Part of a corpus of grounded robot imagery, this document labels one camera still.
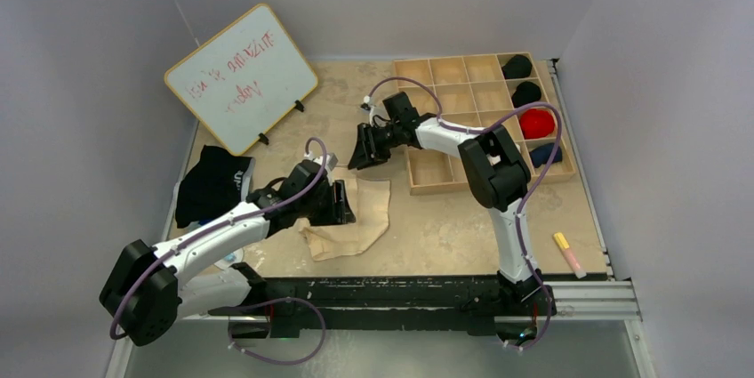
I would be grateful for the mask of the cream beige underwear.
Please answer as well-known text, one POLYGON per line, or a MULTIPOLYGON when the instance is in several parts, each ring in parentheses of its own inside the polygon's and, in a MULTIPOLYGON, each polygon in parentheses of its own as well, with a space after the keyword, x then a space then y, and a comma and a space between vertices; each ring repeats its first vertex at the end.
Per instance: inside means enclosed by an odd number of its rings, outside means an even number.
POLYGON ((361 254, 389 228, 388 180, 362 179, 344 166, 336 167, 333 176, 345 181, 349 206, 356 221, 324 227, 313 227, 306 220, 299 221, 295 230, 306 241, 315 261, 361 254))

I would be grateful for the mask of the white whiteboard yellow frame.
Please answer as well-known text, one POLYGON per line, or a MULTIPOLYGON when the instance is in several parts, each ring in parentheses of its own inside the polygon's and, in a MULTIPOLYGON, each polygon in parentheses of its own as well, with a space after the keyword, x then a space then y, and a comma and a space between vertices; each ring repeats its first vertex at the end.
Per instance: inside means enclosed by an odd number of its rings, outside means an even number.
POLYGON ((265 139, 319 80, 267 4, 164 73, 165 85, 234 156, 265 139))

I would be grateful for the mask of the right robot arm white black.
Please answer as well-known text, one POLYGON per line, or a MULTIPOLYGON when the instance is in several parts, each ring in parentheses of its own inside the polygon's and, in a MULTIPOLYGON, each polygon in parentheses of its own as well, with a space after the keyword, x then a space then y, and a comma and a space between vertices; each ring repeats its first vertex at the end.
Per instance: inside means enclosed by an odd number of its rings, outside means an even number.
POLYGON ((431 113, 419 114, 405 92, 383 101, 387 118, 382 124, 361 123, 348 169, 381 165, 400 146, 426 149, 456 157, 470 192, 493 222, 499 271, 509 283, 501 286, 502 307, 519 313, 533 303, 527 283, 537 265, 530 253, 525 223, 525 199, 531 173, 520 148, 503 125, 477 128, 447 123, 431 113))

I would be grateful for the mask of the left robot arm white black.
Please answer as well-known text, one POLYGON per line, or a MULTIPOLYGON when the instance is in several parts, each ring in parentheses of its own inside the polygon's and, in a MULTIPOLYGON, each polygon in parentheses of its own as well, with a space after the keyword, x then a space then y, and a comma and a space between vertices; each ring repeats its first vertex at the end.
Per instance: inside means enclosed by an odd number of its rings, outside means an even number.
POLYGON ((187 235, 147 245, 136 240, 120 253, 100 304, 111 314, 110 336, 137 346, 154 342, 179 318, 237 308, 252 315, 262 309, 262 281, 243 264, 220 273, 205 270, 228 254, 288 229, 299 219, 325 226, 354 221, 343 181, 331 173, 333 153, 304 159, 278 188, 253 192, 221 217, 187 235))

